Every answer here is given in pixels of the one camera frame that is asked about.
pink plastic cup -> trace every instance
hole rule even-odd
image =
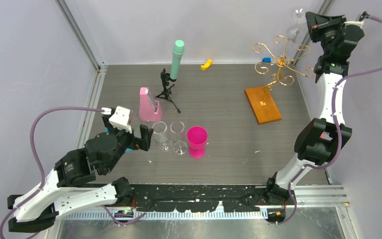
[[[207,143],[207,131],[201,126],[193,126],[187,133],[188,143],[190,144],[190,156],[202,158],[205,154],[205,144]]]

wooden board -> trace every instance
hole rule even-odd
[[[264,86],[245,89],[245,94],[253,109],[258,124],[274,122],[282,119],[282,115],[273,100],[270,91],[264,91]],[[265,103],[261,102],[267,94]]]

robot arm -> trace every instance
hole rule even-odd
[[[67,193],[109,173],[127,148],[148,151],[152,129],[141,125],[141,138],[134,136],[129,125],[132,112],[123,107],[103,108],[103,122],[109,132],[86,141],[85,147],[68,152],[45,179],[43,189],[18,210],[9,220],[10,232],[34,233],[51,227],[55,220],[84,209],[114,203],[127,203],[133,197],[128,180],[120,178],[91,191],[67,196]],[[8,197],[8,209],[33,194],[40,184],[24,195]]]
[[[290,197],[289,187],[294,190],[298,181],[313,167],[327,164],[333,159],[338,146],[334,116],[340,124],[342,148],[352,135],[352,129],[345,126],[342,114],[345,82],[338,86],[335,113],[332,111],[332,95],[337,82],[348,74],[347,59],[358,41],[364,37],[362,26],[367,13],[364,12],[359,21],[346,21],[344,16],[327,17],[312,12],[307,12],[305,16],[311,40],[320,41],[324,51],[314,69],[319,111],[317,118],[298,135],[294,145],[295,154],[290,162],[268,179],[264,198],[271,204],[286,202]]]

tripod stand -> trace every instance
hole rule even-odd
[[[163,71],[160,73],[160,78],[162,79],[162,86],[163,86],[163,91],[156,96],[156,98],[164,99],[172,104],[174,104],[175,108],[177,109],[178,113],[181,111],[178,109],[178,107],[175,105],[175,103],[172,101],[171,97],[169,96],[172,94],[171,88],[175,85],[171,85],[169,88],[166,88],[169,85],[169,81],[175,82],[176,80],[171,79],[170,77],[171,74],[166,73],[166,69],[163,69]]]

yellow toy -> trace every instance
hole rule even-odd
[[[212,62],[213,62],[212,60],[208,59],[207,62],[206,62],[204,65],[202,65],[202,66],[200,67],[201,70],[202,70],[202,71],[205,71],[207,68],[209,68],[209,67],[211,66],[211,63],[212,63]]]

